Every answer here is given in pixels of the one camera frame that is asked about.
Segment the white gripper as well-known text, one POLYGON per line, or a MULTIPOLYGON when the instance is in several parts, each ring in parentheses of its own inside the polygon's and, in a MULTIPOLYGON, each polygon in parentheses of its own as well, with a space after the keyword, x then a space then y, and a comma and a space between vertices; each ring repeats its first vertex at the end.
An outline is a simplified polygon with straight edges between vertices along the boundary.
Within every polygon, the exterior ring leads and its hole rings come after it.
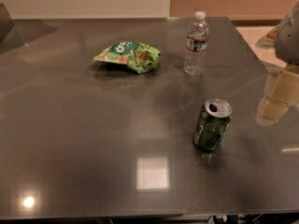
POLYGON ((276 56, 285 67, 268 65, 263 98, 258 105, 258 121, 279 121, 299 101, 299 1, 278 26, 276 56))

